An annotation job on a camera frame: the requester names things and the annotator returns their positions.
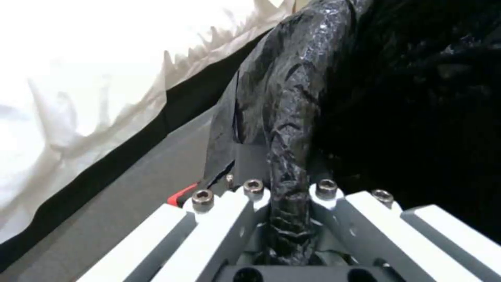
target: red part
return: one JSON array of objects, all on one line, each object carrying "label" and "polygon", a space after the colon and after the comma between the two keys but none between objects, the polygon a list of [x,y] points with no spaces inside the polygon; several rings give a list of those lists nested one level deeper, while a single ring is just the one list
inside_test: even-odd
[{"label": "red part", "polygon": [[196,186],[198,185],[198,183],[193,183],[191,184],[190,186],[182,189],[181,191],[177,192],[176,194],[170,196],[168,199],[167,199],[167,204],[171,205],[171,206],[174,206],[174,207],[177,207],[177,198],[181,197],[181,195],[183,195],[184,193],[186,193],[186,191],[189,191],[193,188],[196,188]]}]

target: gray panel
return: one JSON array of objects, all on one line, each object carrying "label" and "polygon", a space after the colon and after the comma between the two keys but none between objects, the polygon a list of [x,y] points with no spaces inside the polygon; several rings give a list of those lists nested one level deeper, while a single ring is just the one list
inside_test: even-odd
[{"label": "gray panel", "polygon": [[0,274],[0,280],[71,281],[82,275],[170,195],[202,177],[212,112],[169,134]]}]

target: crumpled plastic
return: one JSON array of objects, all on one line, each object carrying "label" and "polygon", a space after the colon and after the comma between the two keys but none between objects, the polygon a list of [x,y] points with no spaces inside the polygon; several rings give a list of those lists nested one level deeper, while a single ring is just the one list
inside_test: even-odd
[{"label": "crumpled plastic", "polygon": [[501,183],[500,12],[497,1],[319,0],[260,41],[218,103],[205,180],[231,165],[231,143],[267,146],[268,263],[313,255],[313,150],[348,193],[438,202],[495,235],[472,214]]}]

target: white plastic sheet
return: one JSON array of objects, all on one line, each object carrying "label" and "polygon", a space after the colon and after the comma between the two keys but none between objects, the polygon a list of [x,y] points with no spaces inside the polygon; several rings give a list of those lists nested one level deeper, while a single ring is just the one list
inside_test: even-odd
[{"label": "white plastic sheet", "polygon": [[0,243],[294,0],[0,3]]}]

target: white backdrop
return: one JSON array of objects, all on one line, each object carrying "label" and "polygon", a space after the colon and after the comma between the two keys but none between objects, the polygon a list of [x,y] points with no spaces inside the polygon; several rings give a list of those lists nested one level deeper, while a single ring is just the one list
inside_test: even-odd
[{"label": "white backdrop", "polygon": [[0,1],[0,243],[294,0]]}]

